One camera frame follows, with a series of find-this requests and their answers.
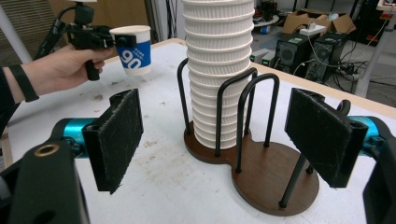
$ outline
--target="white paper cup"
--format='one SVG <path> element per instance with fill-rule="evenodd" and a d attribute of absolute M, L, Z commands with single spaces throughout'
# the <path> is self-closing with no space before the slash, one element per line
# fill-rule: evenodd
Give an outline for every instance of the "white paper cup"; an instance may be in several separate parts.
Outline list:
<path fill-rule="evenodd" d="M 117 53 L 127 75 L 139 76 L 151 71 L 150 27 L 145 25 L 123 26 L 110 30 L 116 42 Z M 135 36 L 135 45 L 124 44 L 125 39 Z"/>

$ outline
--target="black velcro pad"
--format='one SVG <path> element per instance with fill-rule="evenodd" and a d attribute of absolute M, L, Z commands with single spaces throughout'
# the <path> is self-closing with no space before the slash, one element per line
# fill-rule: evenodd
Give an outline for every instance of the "black velcro pad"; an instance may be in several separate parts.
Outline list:
<path fill-rule="evenodd" d="M 138 90 L 113 95 L 110 103 L 82 132 L 98 190 L 113 193 L 139 145 L 143 123 Z"/>
<path fill-rule="evenodd" d="M 324 103 L 322 95 L 292 89 L 285 131 L 330 187 L 347 186 L 367 129 Z"/>

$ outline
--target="floor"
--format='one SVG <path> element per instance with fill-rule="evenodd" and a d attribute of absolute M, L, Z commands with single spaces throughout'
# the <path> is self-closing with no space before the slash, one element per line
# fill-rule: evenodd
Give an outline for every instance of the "floor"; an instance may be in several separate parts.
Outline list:
<path fill-rule="evenodd" d="M 282 35 L 282 27 L 271 27 L 268 34 L 263 35 L 260 29 L 255 29 L 252 32 L 253 43 L 252 50 L 270 49 L 276 50 L 276 42 Z M 389 44 L 384 49 L 379 57 L 375 69 L 373 71 L 372 79 L 367 91 L 367 99 L 379 102 L 384 105 L 396 107 L 396 32 L 393 32 L 389 38 Z M 355 64 L 367 62 L 371 59 L 375 47 L 367 46 L 365 44 L 356 43 L 353 41 L 346 42 L 342 56 L 352 50 L 352 46 L 356 44 L 355 50 L 345 57 Z M 359 73 L 364 72 L 365 65 L 359 68 Z M 330 77 L 324 85 L 331 86 L 337 90 L 354 92 L 356 87 L 356 80 L 342 76 L 334 75 Z"/>

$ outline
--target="cardboard box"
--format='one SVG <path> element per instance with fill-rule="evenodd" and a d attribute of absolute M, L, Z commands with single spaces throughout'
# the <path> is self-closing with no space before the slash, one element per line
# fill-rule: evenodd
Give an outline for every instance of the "cardboard box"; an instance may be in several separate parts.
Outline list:
<path fill-rule="evenodd" d="M 301 9 L 288 15 L 283 25 L 282 32 L 284 34 L 292 34 L 298 29 L 306 28 L 306 26 L 313 21 L 318 25 L 326 26 L 327 31 L 349 34 L 356 30 L 356 26 L 348 14 L 338 13 L 338 15 L 339 17 L 337 19 L 329 21 L 329 12 L 307 8 Z"/>

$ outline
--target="round wooden base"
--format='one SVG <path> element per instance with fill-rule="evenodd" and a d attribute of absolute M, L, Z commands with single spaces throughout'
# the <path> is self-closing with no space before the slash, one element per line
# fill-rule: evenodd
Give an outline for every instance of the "round wooden base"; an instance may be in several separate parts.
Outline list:
<path fill-rule="evenodd" d="M 236 147 L 222 149 L 219 157 L 213 148 L 204 147 L 194 135 L 192 122 L 191 134 L 184 132 L 184 142 L 192 156 L 200 161 L 213 164 L 229 164 L 232 167 L 233 185 L 250 205 L 258 210 L 275 216 L 293 216 L 305 211 L 318 195 L 318 174 L 301 172 L 291 194 L 288 206 L 279 207 L 286 186 L 300 153 L 279 143 L 254 142 L 251 133 L 242 139 L 242 172 L 235 172 Z"/>

